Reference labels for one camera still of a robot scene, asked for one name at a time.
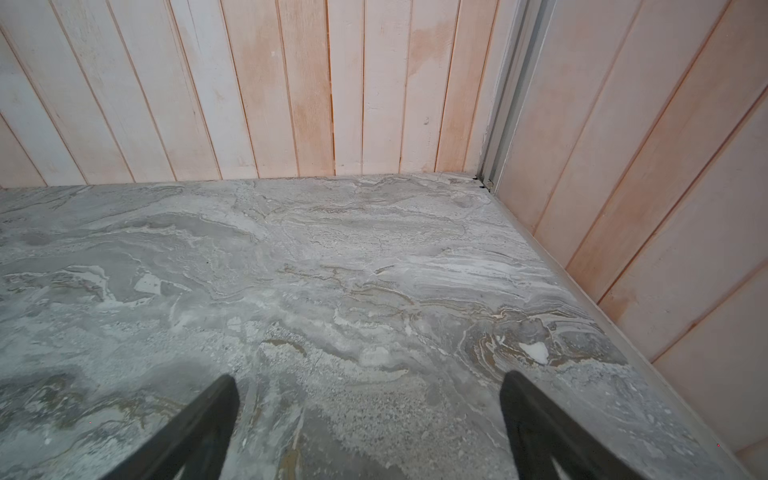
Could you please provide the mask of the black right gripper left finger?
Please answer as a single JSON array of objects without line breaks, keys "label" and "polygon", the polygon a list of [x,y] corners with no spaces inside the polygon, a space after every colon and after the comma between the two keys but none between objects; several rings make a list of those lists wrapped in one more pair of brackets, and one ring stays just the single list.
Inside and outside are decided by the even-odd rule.
[{"label": "black right gripper left finger", "polygon": [[216,379],[106,479],[218,479],[240,397],[234,377]]}]

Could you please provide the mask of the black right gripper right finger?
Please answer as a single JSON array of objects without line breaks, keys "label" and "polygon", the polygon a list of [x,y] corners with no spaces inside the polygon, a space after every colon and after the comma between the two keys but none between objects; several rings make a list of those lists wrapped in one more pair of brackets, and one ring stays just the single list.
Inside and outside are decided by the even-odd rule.
[{"label": "black right gripper right finger", "polygon": [[500,407],[520,479],[640,479],[519,371],[505,374]]}]

